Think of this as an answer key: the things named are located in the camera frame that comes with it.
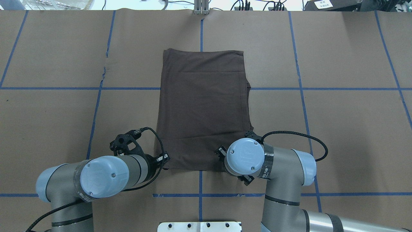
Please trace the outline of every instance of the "white label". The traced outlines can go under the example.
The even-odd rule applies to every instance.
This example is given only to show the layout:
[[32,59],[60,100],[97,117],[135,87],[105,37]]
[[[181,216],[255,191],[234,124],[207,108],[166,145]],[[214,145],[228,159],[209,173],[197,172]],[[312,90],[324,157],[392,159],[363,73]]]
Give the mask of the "white label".
[[325,8],[333,7],[332,3],[330,3],[329,0],[317,1],[315,2],[315,5],[318,9],[325,9]]

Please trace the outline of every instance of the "white mounting plate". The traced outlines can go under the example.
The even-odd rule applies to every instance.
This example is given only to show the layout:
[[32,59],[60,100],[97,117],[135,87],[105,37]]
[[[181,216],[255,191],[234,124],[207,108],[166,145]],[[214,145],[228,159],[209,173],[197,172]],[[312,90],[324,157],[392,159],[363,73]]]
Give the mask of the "white mounting plate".
[[242,232],[241,222],[161,223],[157,232]]

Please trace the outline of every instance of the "brown towel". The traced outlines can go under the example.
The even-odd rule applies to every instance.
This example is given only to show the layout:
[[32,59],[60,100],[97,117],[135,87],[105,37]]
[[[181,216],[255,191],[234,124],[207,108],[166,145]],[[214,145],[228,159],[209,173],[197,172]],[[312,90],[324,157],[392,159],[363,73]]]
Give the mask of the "brown towel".
[[165,50],[157,121],[165,168],[222,171],[215,149],[253,129],[249,90],[242,51]]

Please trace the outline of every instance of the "dark cloth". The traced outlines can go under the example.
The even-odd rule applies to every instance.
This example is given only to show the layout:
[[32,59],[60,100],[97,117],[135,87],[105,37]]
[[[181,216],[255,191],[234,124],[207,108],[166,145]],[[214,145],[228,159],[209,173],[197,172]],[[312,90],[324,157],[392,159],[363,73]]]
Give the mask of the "dark cloth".
[[165,50],[157,122],[165,168],[222,171],[215,149],[253,129],[249,90],[242,51]]

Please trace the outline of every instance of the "light blue joint cap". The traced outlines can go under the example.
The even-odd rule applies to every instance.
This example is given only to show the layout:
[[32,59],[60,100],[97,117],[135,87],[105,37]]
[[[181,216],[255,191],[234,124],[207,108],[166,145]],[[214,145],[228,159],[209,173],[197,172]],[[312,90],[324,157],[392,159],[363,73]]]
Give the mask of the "light blue joint cap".
[[47,199],[46,196],[46,188],[47,188],[47,183],[49,183],[50,177],[52,177],[53,173],[61,166],[65,165],[61,164],[56,167],[48,168],[44,170],[39,177],[37,178],[36,181],[36,193],[39,195],[40,200],[49,203],[50,201]]
[[264,226],[263,223],[260,223],[260,231],[261,232],[270,232],[270,230],[268,228],[266,228],[266,226]]
[[102,156],[88,162],[80,174],[84,192],[94,198],[118,194],[129,180],[129,168],[115,156]]
[[315,181],[316,176],[316,161],[315,158],[306,152],[301,152],[295,149],[292,149],[296,152],[297,156],[299,157],[300,163],[302,164],[303,168],[303,175],[304,175],[304,182],[303,186],[309,186]]
[[226,161],[233,171],[241,175],[249,175],[262,167],[265,152],[256,140],[242,138],[230,145]]

